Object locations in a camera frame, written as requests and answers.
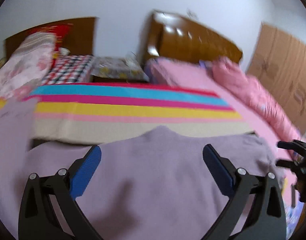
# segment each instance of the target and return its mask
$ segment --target floral blanket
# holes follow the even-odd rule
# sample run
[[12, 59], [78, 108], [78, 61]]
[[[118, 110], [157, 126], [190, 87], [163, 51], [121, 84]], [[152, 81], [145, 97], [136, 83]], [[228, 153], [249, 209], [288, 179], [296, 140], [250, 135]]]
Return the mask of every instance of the floral blanket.
[[23, 98], [40, 85], [51, 67], [55, 47], [52, 33], [28, 36], [0, 69], [0, 98]]

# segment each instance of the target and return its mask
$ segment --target wooden headboard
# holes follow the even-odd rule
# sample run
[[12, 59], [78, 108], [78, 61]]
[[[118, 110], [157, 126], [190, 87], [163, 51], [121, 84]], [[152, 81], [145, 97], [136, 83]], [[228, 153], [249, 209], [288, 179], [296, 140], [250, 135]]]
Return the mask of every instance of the wooden headboard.
[[170, 57], [191, 63], [227, 56], [238, 63], [242, 51], [226, 38], [178, 14], [154, 11], [141, 41], [139, 62], [152, 57]]
[[[68, 19], [42, 24], [33, 28], [47, 27], [59, 24], [72, 24], [72, 29], [63, 39], [62, 46], [69, 49], [71, 51], [71, 55], [87, 55], [93, 54], [93, 36], [96, 20], [96, 17]], [[29, 30], [33, 28], [24, 30], [6, 39], [5, 49], [7, 60], [28, 36]]]

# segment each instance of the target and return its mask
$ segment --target bedding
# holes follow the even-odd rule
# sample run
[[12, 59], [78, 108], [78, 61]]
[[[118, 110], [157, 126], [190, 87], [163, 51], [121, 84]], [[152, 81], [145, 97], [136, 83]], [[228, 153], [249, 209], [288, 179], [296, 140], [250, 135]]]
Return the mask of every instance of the bedding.
[[0, 97], [23, 98], [40, 85], [51, 67], [55, 42], [52, 33], [28, 36], [0, 69]]
[[89, 82], [96, 58], [92, 55], [61, 56], [42, 80], [42, 85]]
[[45, 85], [39, 98], [34, 138], [99, 144], [139, 136], [159, 125], [186, 136], [252, 132], [213, 91], [164, 86], [90, 83]]
[[[182, 87], [194, 90], [211, 90], [223, 98], [232, 108], [234, 108], [248, 123], [253, 131], [259, 137], [265, 138], [274, 154], [281, 159], [290, 159], [288, 152], [276, 147], [280, 140], [272, 127], [252, 109], [244, 105], [240, 100], [234, 97], [228, 90], [217, 84], [210, 71], [196, 67], [195, 64], [186, 62], [173, 62], [167, 59], [149, 60], [146, 64], [155, 80], [159, 84], [169, 85], [171, 87]], [[290, 171], [286, 171], [286, 186], [283, 199], [287, 204], [291, 203], [291, 184], [295, 182], [296, 177]]]
[[[218, 84], [263, 117], [282, 141], [301, 139], [299, 131], [291, 123], [282, 107], [256, 77], [245, 75], [240, 66], [227, 57], [214, 61], [212, 72]], [[291, 157], [297, 160], [298, 154], [292, 152]]]
[[[89, 149], [48, 142], [28, 151], [35, 103], [9, 102], [0, 112], [0, 219], [16, 238], [29, 175], [48, 176], [68, 168]], [[283, 177], [268, 145], [255, 135], [191, 138], [160, 126], [100, 145], [102, 161], [76, 201], [104, 239], [201, 239], [228, 201], [203, 161], [208, 143], [251, 174], [270, 171], [278, 180]], [[246, 209], [234, 233], [247, 214]], [[59, 220], [69, 232], [62, 216]]]

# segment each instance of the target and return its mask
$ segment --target wooden cabinet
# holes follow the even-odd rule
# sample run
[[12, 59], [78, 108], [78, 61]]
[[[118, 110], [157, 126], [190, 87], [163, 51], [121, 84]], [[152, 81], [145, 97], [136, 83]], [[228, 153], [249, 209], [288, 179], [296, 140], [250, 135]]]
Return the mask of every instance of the wooden cabinet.
[[147, 84], [148, 81], [145, 80], [135, 80], [135, 79], [118, 79], [118, 78], [102, 78], [92, 75], [92, 83], [143, 83]]
[[283, 107], [292, 123], [306, 131], [306, 45], [263, 24], [247, 74], [256, 76]]

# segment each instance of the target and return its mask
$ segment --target striped bed sheet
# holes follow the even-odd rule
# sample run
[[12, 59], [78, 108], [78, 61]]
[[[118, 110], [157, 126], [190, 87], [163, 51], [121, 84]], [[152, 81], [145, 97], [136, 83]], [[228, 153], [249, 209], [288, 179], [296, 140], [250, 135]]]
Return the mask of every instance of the striped bed sheet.
[[[99, 144], [133, 138], [159, 125], [190, 137], [252, 131], [213, 91], [85, 83], [40, 86], [29, 98], [40, 100], [32, 138]], [[0, 100], [0, 109], [4, 104]]]

